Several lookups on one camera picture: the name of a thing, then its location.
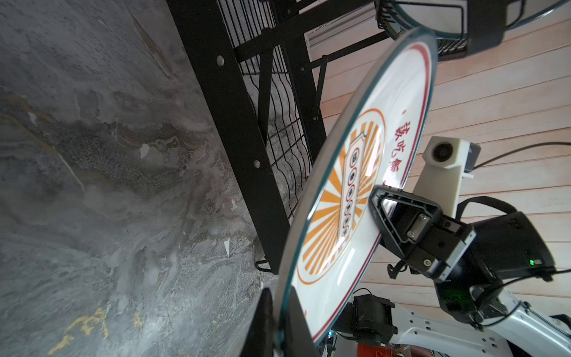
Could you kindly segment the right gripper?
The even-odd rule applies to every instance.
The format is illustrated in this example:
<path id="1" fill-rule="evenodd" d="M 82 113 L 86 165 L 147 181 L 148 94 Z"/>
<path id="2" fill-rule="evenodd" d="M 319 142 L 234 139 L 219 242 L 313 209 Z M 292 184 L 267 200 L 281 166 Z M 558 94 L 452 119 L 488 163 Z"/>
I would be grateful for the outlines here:
<path id="1" fill-rule="evenodd" d="M 443 214 L 424 197 L 385 185 L 371 191 L 369 208 L 382 245 L 404 269 L 434 282 L 440 307 L 457 321 L 485 321 L 511 312 L 501 298 L 511 282 L 551 281 L 555 260 L 520 211 L 477 223 Z"/>

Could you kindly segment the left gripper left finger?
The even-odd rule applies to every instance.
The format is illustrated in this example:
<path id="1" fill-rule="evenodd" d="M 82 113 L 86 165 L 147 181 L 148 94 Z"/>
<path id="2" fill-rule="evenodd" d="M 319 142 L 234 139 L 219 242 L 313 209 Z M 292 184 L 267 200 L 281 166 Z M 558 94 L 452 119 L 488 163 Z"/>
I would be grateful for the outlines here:
<path id="1" fill-rule="evenodd" d="M 273 299 L 270 288 L 264 288 L 248 329 L 240 357 L 271 357 L 273 340 Z"/>

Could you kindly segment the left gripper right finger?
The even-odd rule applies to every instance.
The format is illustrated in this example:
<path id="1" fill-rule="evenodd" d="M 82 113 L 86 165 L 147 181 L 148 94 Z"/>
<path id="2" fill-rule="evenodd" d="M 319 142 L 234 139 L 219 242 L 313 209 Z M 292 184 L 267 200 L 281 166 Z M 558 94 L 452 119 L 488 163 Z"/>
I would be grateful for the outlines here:
<path id="1" fill-rule="evenodd" d="M 285 316 L 285 356 L 319 357 L 295 288 L 291 288 Z"/>

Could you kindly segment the orange sunburst plate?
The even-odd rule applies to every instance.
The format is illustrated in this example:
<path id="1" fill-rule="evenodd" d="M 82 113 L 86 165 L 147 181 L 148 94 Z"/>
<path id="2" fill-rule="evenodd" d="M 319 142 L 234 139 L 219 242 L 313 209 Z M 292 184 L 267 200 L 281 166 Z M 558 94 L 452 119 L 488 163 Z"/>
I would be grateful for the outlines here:
<path id="1" fill-rule="evenodd" d="M 274 302 L 275 340 L 300 303 L 317 343 L 340 315 L 381 238 L 369 207 L 378 185 L 402 189 L 422 138 L 437 73 L 433 31 L 415 28 L 371 67 L 313 164 L 289 230 Z"/>

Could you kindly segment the green rim white plate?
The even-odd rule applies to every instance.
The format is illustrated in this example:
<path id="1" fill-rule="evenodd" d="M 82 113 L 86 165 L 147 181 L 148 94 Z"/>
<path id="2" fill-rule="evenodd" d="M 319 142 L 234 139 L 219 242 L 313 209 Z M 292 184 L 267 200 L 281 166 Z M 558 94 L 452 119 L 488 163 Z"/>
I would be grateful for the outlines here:
<path id="1" fill-rule="evenodd" d="M 429 28 L 437 37 L 460 40 L 468 36 L 480 14 L 505 20 L 506 30 L 544 17 L 568 1 L 375 1 L 376 21 L 392 38 L 414 28 Z"/>

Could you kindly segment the black two-tier dish rack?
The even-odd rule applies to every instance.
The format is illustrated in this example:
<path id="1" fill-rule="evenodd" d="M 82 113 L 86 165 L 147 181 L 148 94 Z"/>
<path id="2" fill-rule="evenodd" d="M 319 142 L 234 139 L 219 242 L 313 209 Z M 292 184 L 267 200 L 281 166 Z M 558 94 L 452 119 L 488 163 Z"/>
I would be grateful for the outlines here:
<path id="1" fill-rule="evenodd" d="M 168 4 L 262 244 L 264 257 L 255 264 L 261 272 L 278 272 L 291 219 L 326 140 L 321 97 L 328 64 L 392 38 L 379 27 L 374 2 Z M 306 34 L 356 10 L 373 10 L 379 32 L 311 59 Z M 439 58 L 496 46 L 506 32 L 501 20 L 478 14 L 466 38 L 437 37 Z"/>

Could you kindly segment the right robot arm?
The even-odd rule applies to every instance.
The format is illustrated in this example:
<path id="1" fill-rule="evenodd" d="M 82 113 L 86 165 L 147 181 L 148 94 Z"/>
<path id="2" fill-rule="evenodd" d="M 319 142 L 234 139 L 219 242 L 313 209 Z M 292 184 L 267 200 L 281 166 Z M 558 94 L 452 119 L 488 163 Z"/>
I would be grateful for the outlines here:
<path id="1" fill-rule="evenodd" d="M 410 270 L 434 282 L 449 321 L 428 318 L 367 293 L 354 297 L 333 325 L 363 345 L 413 345 L 444 356 L 568 356 L 570 317 L 547 315 L 508 288 L 559 274 L 547 245 L 512 205 L 487 196 L 474 201 L 500 212 L 477 223 L 461 220 L 429 199 L 386 186 L 369 199 L 382 246 L 399 261 L 388 275 Z"/>

